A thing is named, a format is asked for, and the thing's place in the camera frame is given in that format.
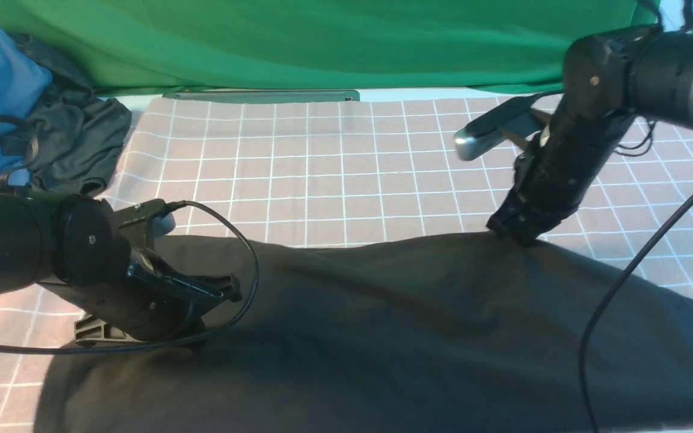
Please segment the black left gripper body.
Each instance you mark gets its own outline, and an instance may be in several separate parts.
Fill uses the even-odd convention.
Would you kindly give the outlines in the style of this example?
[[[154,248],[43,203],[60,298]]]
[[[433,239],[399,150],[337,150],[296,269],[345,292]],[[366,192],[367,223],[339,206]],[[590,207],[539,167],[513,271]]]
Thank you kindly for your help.
[[[118,327],[136,343],[167,342],[203,329],[214,302],[187,302],[170,293],[181,274],[154,253],[132,253],[125,265],[90,271],[86,281],[56,276],[40,285],[63,301]]]

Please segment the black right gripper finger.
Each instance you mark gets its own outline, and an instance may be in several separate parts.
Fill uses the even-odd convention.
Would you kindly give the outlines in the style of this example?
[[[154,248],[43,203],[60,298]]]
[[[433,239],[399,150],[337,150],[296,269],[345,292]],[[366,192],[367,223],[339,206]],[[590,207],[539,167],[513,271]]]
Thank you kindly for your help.
[[[522,209],[518,205],[503,204],[487,221],[487,229],[501,238],[517,238],[522,232]]]
[[[541,234],[553,228],[553,220],[517,220],[512,227],[512,238],[522,246],[530,246]]]

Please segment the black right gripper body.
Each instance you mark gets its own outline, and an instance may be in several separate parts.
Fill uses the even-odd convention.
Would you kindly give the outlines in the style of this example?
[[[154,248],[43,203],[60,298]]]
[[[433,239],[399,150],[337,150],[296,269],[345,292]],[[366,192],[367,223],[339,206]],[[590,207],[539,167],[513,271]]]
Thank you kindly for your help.
[[[547,142],[508,194],[506,231],[549,232],[574,214],[634,120],[628,109],[583,115],[570,96],[562,97]]]

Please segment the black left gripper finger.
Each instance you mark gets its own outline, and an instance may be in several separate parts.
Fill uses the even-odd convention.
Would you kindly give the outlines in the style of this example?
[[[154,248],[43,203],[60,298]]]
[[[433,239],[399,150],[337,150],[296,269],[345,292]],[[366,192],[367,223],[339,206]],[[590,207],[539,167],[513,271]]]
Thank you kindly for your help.
[[[204,277],[184,274],[170,275],[170,293],[187,302],[239,302],[242,293],[233,275]]]
[[[94,315],[85,315],[73,324],[74,342],[82,347],[93,347],[97,343],[136,343],[134,337],[118,327],[106,323]]]

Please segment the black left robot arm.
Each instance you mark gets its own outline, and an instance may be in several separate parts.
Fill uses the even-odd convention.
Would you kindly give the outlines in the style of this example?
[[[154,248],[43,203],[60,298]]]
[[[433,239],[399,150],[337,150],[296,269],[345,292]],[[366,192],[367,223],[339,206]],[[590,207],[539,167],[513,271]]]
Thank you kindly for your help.
[[[156,252],[165,220],[192,201],[115,210],[79,194],[0,194],[0,294],[36,283],[85,311],[83,347],[100,342],[177,345],[200,337],[202,317],[242,301],[239,280],[177,271]]]

